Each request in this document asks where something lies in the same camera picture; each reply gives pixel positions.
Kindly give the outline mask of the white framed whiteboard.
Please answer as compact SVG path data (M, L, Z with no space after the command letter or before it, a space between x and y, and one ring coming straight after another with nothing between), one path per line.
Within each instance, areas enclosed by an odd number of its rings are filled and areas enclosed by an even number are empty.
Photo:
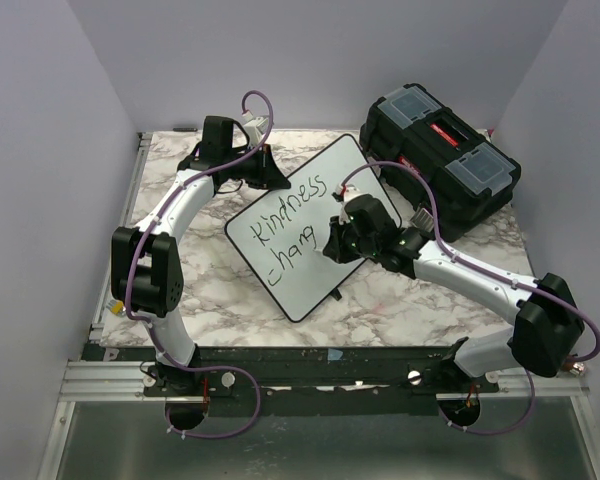
M270 191L225 225L225 233L285 316L306 318L362 264L337 264L322 254L329 220L340 212L338 183L367 163L344 134L292 172L288 189Z

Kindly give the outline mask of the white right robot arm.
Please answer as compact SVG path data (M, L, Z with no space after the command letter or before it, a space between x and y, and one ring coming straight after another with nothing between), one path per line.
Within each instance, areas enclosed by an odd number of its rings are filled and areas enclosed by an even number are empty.
M344 202L330 218L323 254L338 264L367 259L389 272L443 286L508 323L506 330L458 340L445 354L440 379L454 392L496 370L522 367L552 378L584 331L563 278L548 273L535 279L504 270L490 278L484 273L486 263L473 268L461 264L446 244L437 244L415 226L398 226L383 203L369 194Z

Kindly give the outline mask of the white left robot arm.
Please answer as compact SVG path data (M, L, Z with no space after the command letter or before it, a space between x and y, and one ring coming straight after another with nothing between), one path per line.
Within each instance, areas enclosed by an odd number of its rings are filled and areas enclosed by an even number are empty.
M289 188L266 140L272 121L244 111L243 119L208 116L201 140L178 164L174 183L156 207L111 239L111 293L129 319L140 322L155 349L153 378L181 395L202 380L196 343L184 327L179 303L184 276L178 246L196 214L229 181L264 191Z

